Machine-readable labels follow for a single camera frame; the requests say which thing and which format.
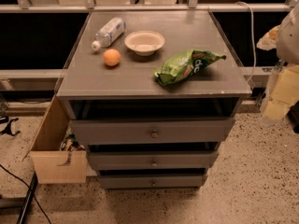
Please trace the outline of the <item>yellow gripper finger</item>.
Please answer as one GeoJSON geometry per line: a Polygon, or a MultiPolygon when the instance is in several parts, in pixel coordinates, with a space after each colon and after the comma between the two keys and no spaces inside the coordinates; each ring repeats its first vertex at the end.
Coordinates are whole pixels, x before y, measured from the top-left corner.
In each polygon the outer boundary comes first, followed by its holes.
{"type": "Polygon", "coordinates": [[[257,43],[257,48],[262,50],[275,49],[277,47],[278,30],[280,26],[270,29],[257,43]]]}
{"type": "Polygon", "coordinates": [[[263,114],[270,120],[283,119],[299,101],[299,66],[288,66],[278,75],[263,114]]]}

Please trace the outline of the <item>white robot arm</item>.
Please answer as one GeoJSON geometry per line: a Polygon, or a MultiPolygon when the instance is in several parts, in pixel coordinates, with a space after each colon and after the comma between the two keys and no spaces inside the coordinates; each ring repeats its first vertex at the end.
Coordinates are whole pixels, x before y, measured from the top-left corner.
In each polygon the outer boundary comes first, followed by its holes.
{"type": "Polygon", "coordinates": [[[283,119],[299,101],[299,5],[258,41],[257,48],[276,49],[278,58],[287,64],[271,72],[261,105],[266,119],[283,119]]]}

